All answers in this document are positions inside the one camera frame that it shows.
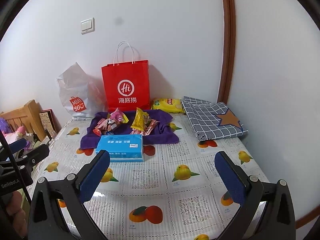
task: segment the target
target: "purple plush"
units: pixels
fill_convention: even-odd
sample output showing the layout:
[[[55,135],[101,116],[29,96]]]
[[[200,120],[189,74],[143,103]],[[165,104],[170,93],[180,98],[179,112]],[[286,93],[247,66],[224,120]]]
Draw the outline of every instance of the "purple plush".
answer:
[[[179,138],[176,136],[168,123],[171,122],[172,116],[162,110],[146,110],[151,119],[159,121],[159,124],[152,130],[150,135],[144,135],[143,144],[167,144],[167,143],[178,143]],[[115,131],[114,134],[130,134],[132,132],[132,122],[136,115],[136,111],[126,111],[124,114],[128,117],[129,122],[121,124]],[[96,148],[100,137],[96,135],[92,130],[97,126],[101,118],[107,118],[107,112],[98,112],[95,118],[92,119],[90,126],[87,128],[87,135],[83,136],[80,142],[81,149]]]
[[[0,131],[4,133],[12,133],[12,130],[8,125],[7,121],[2,117],[0,117]]]

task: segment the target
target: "finger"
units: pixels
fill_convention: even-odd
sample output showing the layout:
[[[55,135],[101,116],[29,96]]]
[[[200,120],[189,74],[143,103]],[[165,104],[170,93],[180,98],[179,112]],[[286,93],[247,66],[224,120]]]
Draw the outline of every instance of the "finger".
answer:
[[[26,220],[24,220],[23,225],[20,229],[20,231],[18,232],[19,236],[21,236],[21,238],[24,238],[28,233],[28,228],[27,228],[27,222]]]
[[[23,224],[25,223],[26,213],[20,209],[13,217],[12,226],[17,233],[20,232]]]
[[[17,213],[21,209],[21,203],[22,203],[22,196],[20,192],[18,191],[12,192],[12,198],[6,208],[8,215],[12,216],[13,214]]]

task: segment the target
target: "candy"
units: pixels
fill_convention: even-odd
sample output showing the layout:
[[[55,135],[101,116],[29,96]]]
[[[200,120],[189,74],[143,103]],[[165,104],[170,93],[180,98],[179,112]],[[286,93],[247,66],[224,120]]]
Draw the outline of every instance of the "candy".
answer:
[[[132,132],[130,134],[142,134],[142,135],[149,135],[151,131],[157,126],[159,121],[151,119],[148,127],[146,128],[145,131],[140,131],[137,129],[132,129]]]
[[[107,119],[101,118],[92,131],[101,137],[101,135],[111,134],[122,123],[127,123],[128,121],[126,115],[117,108],[114,112],[108,114]]]
[[[144,131],[150,123],[149,114],[143,112],[140,108],[137,107],[136,116],[133,120],[131,128]]]

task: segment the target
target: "bed mattress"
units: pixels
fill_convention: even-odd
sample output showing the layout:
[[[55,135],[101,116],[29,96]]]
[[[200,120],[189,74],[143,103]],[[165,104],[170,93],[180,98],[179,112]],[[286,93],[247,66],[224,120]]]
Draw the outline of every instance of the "bed mattress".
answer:
[[[200,234],[216,238],[239,208],[225,195],[227,189],[215,169],[214,156],[219,151],[225,151],[247,175],[269,182],[239,138],[199,143],[187,116],[172,116],[179,143],[145,146],[142,163],[110,163],[104,182],[84,203],[108,239],[192,240]],[[94,158],[95,151],[90,155],[78,150],[90,122],[70,120],[59,132],[50,155],[33,173],[34,183],[28,187],[31,197],[38,178],[64,179]],[[54,162],[59,163],[56,171],[48,170]],[[263,208],[260,203],[251,230]],[[67,208],[61,209],[70,231],[79,235]]]

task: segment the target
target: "checkered cloth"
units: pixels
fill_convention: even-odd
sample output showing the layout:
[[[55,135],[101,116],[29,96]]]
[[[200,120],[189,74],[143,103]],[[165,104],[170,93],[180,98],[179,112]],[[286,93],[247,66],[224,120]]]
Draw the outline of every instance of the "checkered cloth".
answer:
[[[184,97],[181,104],[195,130],[199,141],[238,137],[248,132],[234,125],[221,125],[215,114],[225,114],[228,107],[224,103],[212,103],[196,98]]]

